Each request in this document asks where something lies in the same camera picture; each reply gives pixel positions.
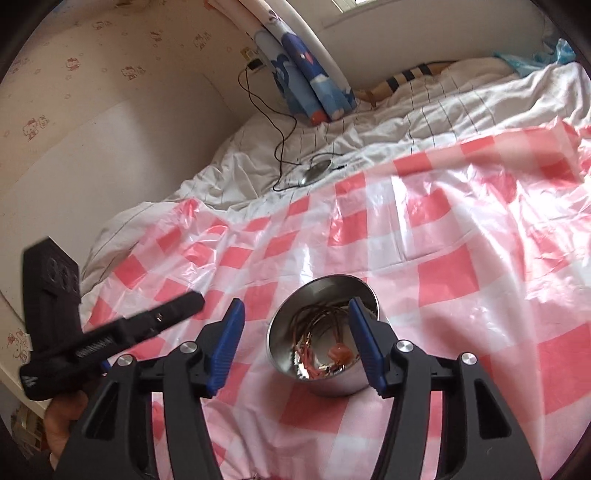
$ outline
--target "black clamp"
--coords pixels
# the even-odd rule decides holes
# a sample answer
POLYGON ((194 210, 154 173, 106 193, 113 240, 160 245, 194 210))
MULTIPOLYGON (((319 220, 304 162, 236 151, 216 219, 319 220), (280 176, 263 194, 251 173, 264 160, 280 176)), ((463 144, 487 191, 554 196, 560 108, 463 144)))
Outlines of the black clamp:
POLYGON ((541 479, 525 434, 474 354, 427 355, 359 298, 349 303, 349 326, 369 384, 395 397, 372 480, 420 479, 432 391, 443 392, 437 480, 541 479))
POLYGON ((165 357, 120 356, 76 423, 55 479, 158 479, 151 406, 152 392, 162 392, 175 480, 222 480, 200 399, 226 382, 244 320, 244 304, 234 299, 220 322, 165 357))

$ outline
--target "white duvet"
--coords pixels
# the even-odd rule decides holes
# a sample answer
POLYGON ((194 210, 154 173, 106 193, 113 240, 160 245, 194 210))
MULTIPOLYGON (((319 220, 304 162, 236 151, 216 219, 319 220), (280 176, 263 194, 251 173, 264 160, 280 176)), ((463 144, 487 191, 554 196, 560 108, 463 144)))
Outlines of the white duvet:
MULTIPOLYGON (((296 184, 317 153, 329 152, 318 160, 332 158, 333 168, 343 168, 310 187, 280 193, 271 186, 279 176, 273 152, 281 137, 266 118, 255 115, 220 146, 211 165, 183 182, 168 199, 144 202, 104 226, 82 272, 83 321, 90 315, 100 282, 127 256, 147 226, 179 200, 196 197, 219 216, 246 220, 367 166, 459 139, 541 125, 557 116, 575 127, 591 125, 590 102, 591 82, 576 63, 551 65, 519 79, 502 60, 463 60, 437 77, 401 86, 375 109, 361 103, 341 121, 318 127, 298 124, 285 144, 284 160, 301 166, 284 166, 278 189, 296 184)), ((289 133, 292 119, 271 118, 285 135, 289 133)))

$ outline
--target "black cable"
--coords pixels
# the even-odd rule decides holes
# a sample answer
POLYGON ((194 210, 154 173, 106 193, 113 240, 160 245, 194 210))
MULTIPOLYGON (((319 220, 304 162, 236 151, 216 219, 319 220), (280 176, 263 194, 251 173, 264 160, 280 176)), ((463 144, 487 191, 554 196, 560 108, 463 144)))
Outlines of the black cable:
POLYGON ((275 130, 277 130, 279 132, 279 134, 281 135, 281 142, 279 142, 277 144, 277 146, 275 147, 275 152, 274 152, 275 159, 278 162, 280 162, 280 164, 281 163, 288 163, 290 165, 295 165, 295 166, 301 165, 300 163, 294 163, 294 162, 290 162, 290 161, 287 161, 287 160, 283 160, 283 152, 284 152, 285 142, 287 141, 287 139, 289 139, 289 137, 291 137, 291 135, 293 134, 293 132, 296 130, 297 119, 293 115, 290 115, 289 113, 283 113, 283 112, 280 112, 278 110, 275 110, 274 108, 272 108, 269 105, 267 105, 267 103, 261 97, 259 97, 256 93, 252 93, 251 92, 251 86, 250 86, 250 84, 248 82, 248 67, 245 68, 244 70, 242 70, 238 74, 238 85, 240 85, 240 88, 242 90, 244 90, 246 93, 248 93, 248 99, 251 101, 251 103, 253 104, 254 108, 256 108, 260 113, 262 113, 263 115, 265 115, 265 117, 267 118, 267 120, 270 121, 271 125, 273 125, 273 127, 275 128, 275 130), (242 72, 244 72, 244 74, 246 75, 246 87, 240 81, 240 75, 242 75, 242 72), (279 115, 287 116, 287 117, 293 119, 294 126, 292 127, 292 129, 289 132, 289 134, 287 135, 287 137, 283 134, 283 132, 281 131, 281 129, 278 126, 276 126, 276 124, 273 123, 273 120, 271 120, 271 117, 269 117, 263 110, 261 110, 261 108, 259 108, 259 106, 252 100, 252 97, 255 97, 255 98, 259 99, 262 102, 262 104, 265 105, 271 112, 277 113, 279 115), (277 157, 277 149, 280 146, 281 146, 281 159, 277 157))
MULTIPOLYGON (((299 187, 300 186, 299 183, 296 183, 294 185, 289 185, 289 186, 284 187, 282 189, 278 189, 277 188, 277 185, 279 184, 279 182, 283 178, 283 164, 284 163, 287 163, 289 165, 294 165, 296 167, 302 165, 301 162, 300 163, 295 163, 295 162, 291 162, 291 161, 287 161, 287 160, 284 160, 283 159, 283 155, 285 153, 285 143, 287 142, 287 140, 289 139, 289 137, 291 137, 293 135, 294 131, 296 131, 297 119, 293 115, 290 115, 289 113, 284 113, 284 112, 280 112, 278 110, 275 110, 274 108, 272 108, 269 105, 267 105, 267 103, 260 96, 258 96, 256 93, 252 93, 251 92, 251 86, 250 86, 250 83, 248 81, 248 67, 246 67, 244 70, 241 70, 240 73, 238 73, 238 85, 240 85, 240 88, 242 90, 244 90, 248 94, 248 99, 251 101, 251 103, 254 106, 254 108, 256 108, 260 113, 262 113, 263 115, 265 115, 265 117, 267 118, 267 120, 269 120, 269 122, 271 123, 271 125, 281 135, 281 141, 275 146, 275 151, 273 152, 273 155, 274 155, 275 159, 279 162, 279 177, 277 178, 277 181, 272 185, 271 189, 274 192, 284 192, 285 190, 295 189, 295 188, 299 187), (242 75, 243 72, 244 72, 244 74, 246 76, 246 87, 242 84, 242 82, 240 80, 240 75, 242 75), (267 115, 263 110, 261 110, 261 108, 254 102, 254 100, 252 99, 252 97, 255 97, 258 100, 260 100, 262 102, 262 104, 265 105, 271 112, 277 113, 278 115, 287 116, 287 117, 293 119, 294 125, 293 125, 291 131, 289 132, 289 134, 287 136, 285 136, 283 134, 283 131, 278 126, 276 126, 276 124, 273 123, 273 120, 271 120, 271 117, 269 117, 269 115, 267 115), (281 154, 278 156, 277 155, 277 150, 279 149, 279 147, 281 147, 281 154)), ((344 154, 342 154, 342 153, 335 153, 335 147, 333 145, 333 151, 332 152, 321 152, 321 153, 317 153, 315 155, 312 155, 312 157, 309 158, 308 161, 311 162, 315 158, 317 158, 317 157, 319 157, 321 155, 332 155, 333 157, 336 157, 336 156, 343 156, 344 154)), ((341 168, 344 168, 344 166, 336 167, 336 168, 333 168, 332 170, 340 170, 341 168)))

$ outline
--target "metal bowl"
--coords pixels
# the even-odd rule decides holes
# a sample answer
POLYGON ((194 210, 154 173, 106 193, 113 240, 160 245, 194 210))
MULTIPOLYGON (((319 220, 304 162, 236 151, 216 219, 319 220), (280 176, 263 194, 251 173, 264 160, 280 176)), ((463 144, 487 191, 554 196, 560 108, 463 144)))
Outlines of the metal bowl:
MULTIPOLYGON (((328 275, 317 278, 290 295, 277 310, 267 330, 267 354, 275 368, 293 380, 304 383, 310 391, 323 397, 351 395, 367 387, 368 380, 359 359, 337 374, 314 380, 300 378, 293 361, 293 339, 289 327, 291 318, 297 310, 317 303, 335 304, 353 297, 361 298, 365 307, 381 320, 378 298, 374 291, 364 281, 351 275, 328 275)), ((357 347, 350 330, 348 326, 344 327, 343 342, 351 348, 354 355, 357 355, 357 347)), ((319 343, 322 341, 322 338, 318 339, 316 346, 321 346, 319 343)))

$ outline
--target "pink and white checkered cloth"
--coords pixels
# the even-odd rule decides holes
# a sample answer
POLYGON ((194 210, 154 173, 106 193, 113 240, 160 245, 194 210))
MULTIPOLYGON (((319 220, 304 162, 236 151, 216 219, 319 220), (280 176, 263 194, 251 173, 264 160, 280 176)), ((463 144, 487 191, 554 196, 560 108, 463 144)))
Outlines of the pink and white checkered cloth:
MULTIPOLYGON (((203 292, 203 312, 130 350, 145 359, 194 339, 241 298, 246 326, 228 383, 204 404, 224 478, 366 480, 391 400, 370 388, 315 397, 265 351, 268 322, 295 289, 357 275, 400 338, 432 355, 477 354, 549 478, 591 420, 587 137, 591 128, 555 121, 426 151, 241 225, 186 200, 104 282, 86 327, 203 292)), ((440 410, 433 394, 424 478, 436 470, 440 410)), ((166 479, 160 398, 154 431, 166 479)))

